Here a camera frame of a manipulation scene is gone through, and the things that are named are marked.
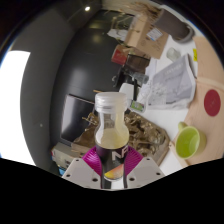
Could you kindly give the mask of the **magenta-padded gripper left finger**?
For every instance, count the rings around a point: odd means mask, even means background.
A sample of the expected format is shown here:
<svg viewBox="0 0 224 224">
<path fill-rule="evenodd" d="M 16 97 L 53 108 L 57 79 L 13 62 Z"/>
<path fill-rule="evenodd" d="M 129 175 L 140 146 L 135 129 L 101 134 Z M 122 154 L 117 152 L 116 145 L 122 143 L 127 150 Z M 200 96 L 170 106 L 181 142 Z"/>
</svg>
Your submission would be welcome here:
<svg viewBox="0 0 224 224">
<path fill-rule="evenodd" d="M 74 158 L 62 178 L 84 188 L 100 189 L 101 175 L 101 160 L 93 147 L 82 158 Z"/>
</svg>

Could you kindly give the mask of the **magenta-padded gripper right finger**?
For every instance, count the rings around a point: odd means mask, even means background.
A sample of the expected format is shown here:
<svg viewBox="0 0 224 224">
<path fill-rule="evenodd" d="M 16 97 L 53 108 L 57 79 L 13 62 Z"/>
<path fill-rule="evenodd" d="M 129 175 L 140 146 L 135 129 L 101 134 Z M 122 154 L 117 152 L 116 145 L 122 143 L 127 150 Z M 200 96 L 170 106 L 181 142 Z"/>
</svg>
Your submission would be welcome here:
<svg viewBox="0 0 224 224">
<path fill-rule="evenodd" d="M 124 188 L 134 189 L 150 184 L 164 176 L 151 157 L 143 157 L 129 147 L 124 161 Z"/>
</svg>

